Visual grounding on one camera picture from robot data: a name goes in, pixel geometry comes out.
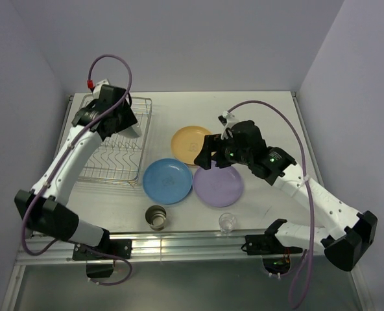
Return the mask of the white ceramic bowl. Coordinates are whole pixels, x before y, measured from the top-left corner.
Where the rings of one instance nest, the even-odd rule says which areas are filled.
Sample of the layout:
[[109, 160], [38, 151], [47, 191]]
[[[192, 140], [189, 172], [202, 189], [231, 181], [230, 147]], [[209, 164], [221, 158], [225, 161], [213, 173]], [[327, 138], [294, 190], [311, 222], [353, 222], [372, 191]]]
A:
[[137, 139], [142, 136], [142, 131], [141, 131], [140, 125], [136, 123], [124, 129], [123, 131], [119, 132], [119, 134], [128, 139]]

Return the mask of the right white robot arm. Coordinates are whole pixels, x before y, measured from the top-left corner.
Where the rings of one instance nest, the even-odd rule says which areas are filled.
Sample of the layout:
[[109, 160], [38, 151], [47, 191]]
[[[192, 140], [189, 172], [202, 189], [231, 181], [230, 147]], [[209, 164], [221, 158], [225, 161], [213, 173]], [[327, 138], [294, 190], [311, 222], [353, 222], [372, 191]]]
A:
[[278, 255], [313, 250], [335, 267], [352, 271], [374, 242], [378, 219], [348, 206], [305, 174], [302, 165], [286, 151], [268, 146], [253, 121], [226, 127], [223, 133], [206, 135], [194, 163], [205, 170], [248, 167], [255, 177], [286, 193], [311, 213], [321, 227], [277, 219], [262, 235], [245, 238], [248, 255]]

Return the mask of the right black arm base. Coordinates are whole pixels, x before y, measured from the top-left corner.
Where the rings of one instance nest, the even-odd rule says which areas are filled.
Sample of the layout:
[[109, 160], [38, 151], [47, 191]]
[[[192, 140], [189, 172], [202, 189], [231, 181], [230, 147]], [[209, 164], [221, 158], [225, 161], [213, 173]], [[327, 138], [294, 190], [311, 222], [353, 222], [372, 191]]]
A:
[[302, 248], [283, 246], [275, 236], [264, 234], [246, 235], [241, 251], [248, 256], [279, 256], [278, 259], [263, 259], [264, 268], [275, 274], [287, 273], [291, 267], [291, 255], [304, 252]]

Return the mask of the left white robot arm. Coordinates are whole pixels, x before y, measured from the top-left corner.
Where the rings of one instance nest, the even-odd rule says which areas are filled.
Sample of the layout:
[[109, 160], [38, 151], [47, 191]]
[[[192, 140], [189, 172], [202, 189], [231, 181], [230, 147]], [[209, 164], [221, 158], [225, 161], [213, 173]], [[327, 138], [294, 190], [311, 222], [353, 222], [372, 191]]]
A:
[[108, 256], [109, 231], [80, 219], [67, 203], [82, 169], [101, 143], [137, 124], [130, 100], [126, 89], [104, 84], [93, 100], [76, 112], [67, 139], [47, 172], [31, 190], [19, 190], [14, 198], [23, 231], [85, 245], [96, 259]]

